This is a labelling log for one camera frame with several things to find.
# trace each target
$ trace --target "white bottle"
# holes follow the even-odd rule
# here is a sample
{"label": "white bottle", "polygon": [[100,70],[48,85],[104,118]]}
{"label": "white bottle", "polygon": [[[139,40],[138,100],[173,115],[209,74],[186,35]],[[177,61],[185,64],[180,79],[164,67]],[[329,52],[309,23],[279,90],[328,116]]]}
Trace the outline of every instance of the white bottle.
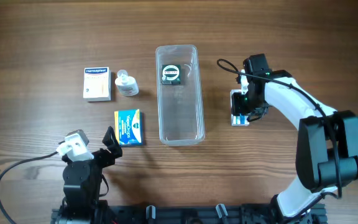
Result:
{"label": "white bottle", "polygon": [[125,70],[117,72],[115,83],[119,92],[124,96],[134,96],[139,92],[135,78],[128,76]]}

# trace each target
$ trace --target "bottle cap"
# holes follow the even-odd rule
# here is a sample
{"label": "bottle cap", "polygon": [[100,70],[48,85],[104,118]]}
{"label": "bottle cap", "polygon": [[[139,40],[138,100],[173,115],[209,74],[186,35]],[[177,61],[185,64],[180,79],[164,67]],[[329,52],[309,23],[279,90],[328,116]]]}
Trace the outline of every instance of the bottle cap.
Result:
{"label": "bottle cap", "polygon": [[117,77],[121,79],[122,84],[128,82],[128,73],[126,70],[120,70],[117,72]]}

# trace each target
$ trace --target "green box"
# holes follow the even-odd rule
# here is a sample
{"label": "green box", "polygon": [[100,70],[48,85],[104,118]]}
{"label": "green box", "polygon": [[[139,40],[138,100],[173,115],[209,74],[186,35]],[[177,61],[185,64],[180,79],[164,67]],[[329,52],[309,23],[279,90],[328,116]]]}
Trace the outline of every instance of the green box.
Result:
{"label": "green box", "polygon": [[161,83],[165,85],[179,85],[180,69],[180,65],[162,65]]}

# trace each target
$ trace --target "wooden table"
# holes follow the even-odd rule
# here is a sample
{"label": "wooden table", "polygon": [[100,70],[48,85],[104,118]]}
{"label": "wooden table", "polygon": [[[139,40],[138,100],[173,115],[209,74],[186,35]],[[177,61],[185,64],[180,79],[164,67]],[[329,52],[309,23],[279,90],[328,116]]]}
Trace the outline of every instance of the wooden table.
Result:
{"label": "wooden table", "polygon": [[[198,48],[206,138],[197,146],[158,138],[155,49],[173,44]],[[109,204],[267,203],[296,175],[296,129],[274,108],[247,128],[232,127],[229,92],[239,85],[216,65],[225,58],[240,67],[257,53],[317,99],[358,115],[358,1],[0,4],[0,173],[50,154],[76,129],[97,150],[114,111],[138,108],[147,144],[125,148],[104,171]],[[83,69],[100,66],[126,69],[140,94],[113,88],[112,101],[85,102]],[[5,176],[1,200],[15,221],[49,223],[64,196],[64,167],[55,156]],[[358,223],[358,181],[342,200],[324,202],[330,223]]]}

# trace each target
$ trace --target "black base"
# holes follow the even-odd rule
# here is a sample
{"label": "black base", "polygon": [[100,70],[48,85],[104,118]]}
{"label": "black base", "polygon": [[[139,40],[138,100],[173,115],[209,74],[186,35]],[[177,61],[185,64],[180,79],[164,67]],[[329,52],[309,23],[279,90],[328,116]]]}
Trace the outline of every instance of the black base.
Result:
{"label": "black base", "polygon": [[[117,224],[220,224],[215,207],[157,207],[155,219],[146,220],[146,212],[142,207],[112,206],[107,214],[100,214],[103,218],[70,220],[67,212],[65,218],[59,218],[58,211],[52,214],[52,223],[117,223]],[[243,204],[241,206],[226,206],[228,224],[271,224],[269,220],[268,204]],[[310,212],[301,219],[290,222],[292,224],[327,224],[326,210],[323,204],[315,205]]]}

